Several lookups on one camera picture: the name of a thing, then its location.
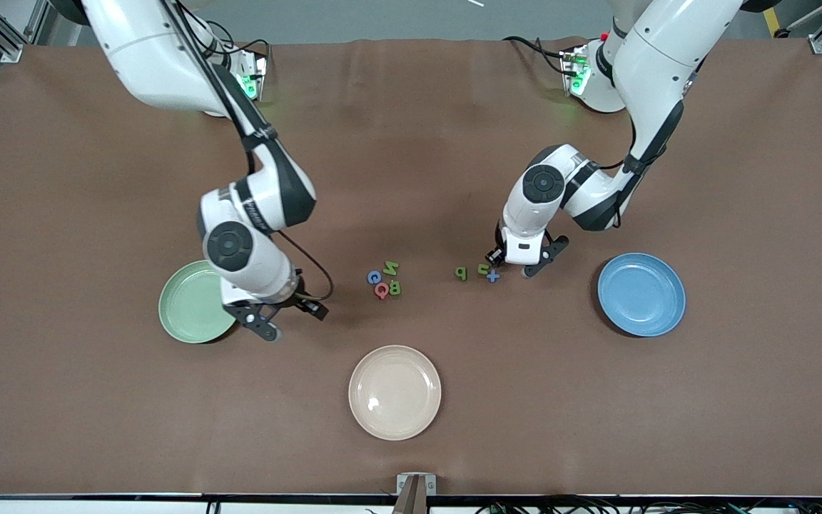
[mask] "beige plate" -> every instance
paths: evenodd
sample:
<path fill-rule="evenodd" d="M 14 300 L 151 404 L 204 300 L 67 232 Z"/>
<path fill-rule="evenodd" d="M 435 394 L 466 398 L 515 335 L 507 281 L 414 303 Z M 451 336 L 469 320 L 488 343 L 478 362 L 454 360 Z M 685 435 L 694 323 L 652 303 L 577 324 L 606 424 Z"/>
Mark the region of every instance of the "beige plate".
<path fill-rule="evenodd" d="M 386 441 L 411 439 L 440 409 L 440 375 L 414 348 L 392 345 L 357 364 L 348 388 L 351 412 L 363 430 Z"/>

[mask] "brown table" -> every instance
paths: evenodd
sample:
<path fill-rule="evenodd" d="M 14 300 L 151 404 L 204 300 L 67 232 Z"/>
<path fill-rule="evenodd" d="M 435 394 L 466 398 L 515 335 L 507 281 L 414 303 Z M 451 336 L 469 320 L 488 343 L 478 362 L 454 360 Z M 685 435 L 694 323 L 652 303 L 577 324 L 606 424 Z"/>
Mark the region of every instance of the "brown table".
<path fill-rule="evenodd" d="M 425 470 L 452 494 L 822 495 L 822 56 L 805 40 L 721 42 L 624 227 L 558 216 L 557 263 L 496 284 L 453 271 L 492 247 L 528 160 L 569 142 L 616 162 L 625 114 L 588 113 L 510 43 L 281 46 L 271 72 L 262 108 L 320 197 L 290 234 L 336 277 L 332 313 L 283 313 L 280 344 L 190 346 L 157 298 L 201 258 L 199 196 L 244 173 L 233 128 L 140 104 L 98 49 L 2 68 L 0 493 L 377 492 Z M 625 251 L 681 274 L 668 335 L 599 315 L 594 278 Z M 381 303 L 365 277 L 386 259 L 403 291 Z M 386 344 L 419 348 L 444 387 L 400 443 L 347 408 L 353 366 Z"/>

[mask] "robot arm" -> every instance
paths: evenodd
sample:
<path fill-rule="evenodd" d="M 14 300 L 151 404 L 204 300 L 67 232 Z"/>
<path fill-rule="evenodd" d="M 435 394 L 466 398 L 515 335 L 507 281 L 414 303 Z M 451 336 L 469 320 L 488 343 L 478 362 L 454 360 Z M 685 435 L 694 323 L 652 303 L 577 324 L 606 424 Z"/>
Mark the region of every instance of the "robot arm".
<path fill-rule="evenodd" d="M 202 196 L 197 216 L 205 259 L 221 276 L 225 309 L 268 341 L 280 336 L 270 320 L 283 307 L 323 319 L 327 309 L 307 295 L 300 271 L 270 238 L 306 221 L 316 192 L 250 100 L 239 74 L 245 58 L 211 51 L 224 43 L 176 0 L 84 0 L 84 7 L 133 96 L 162 109 L 222 114 L 237 126 L 248 175 Z"/>
<path fill-rule="evenodd" d="M 665 151 L 681 120 L 683 96 L 692 73 L 741 3 L 743 0 L 653 0 L 622 41 L 614 43 L 610 79 L 604 73 L 591 75 L 596 72 L 591 69 L 593 64 L 581 65 L 589 68 L 588 72 L 578 69 L 578 75 L 589 78 L 582 84 L 583 101 L 601 98 L 590 88 L 613 85 L 626 106 L 634 131 L 629 153 L 610 176 L 569 144 L 542 150 L 509 193 L 497 228 L 498 246 L 487 255 L 490 263 L 524 264 L 526 276 L 550 263 L 554 248 L 541 243 L 558 206 L 587 231 L 619 225 L 636 186 Z M 596 61 L 607 54 L 606 46 L 607 42 L 596 46 Z M 545 190 L 551 182 L 551 188 Z M 554 243 L 565 246 L 564 240 Z"/>

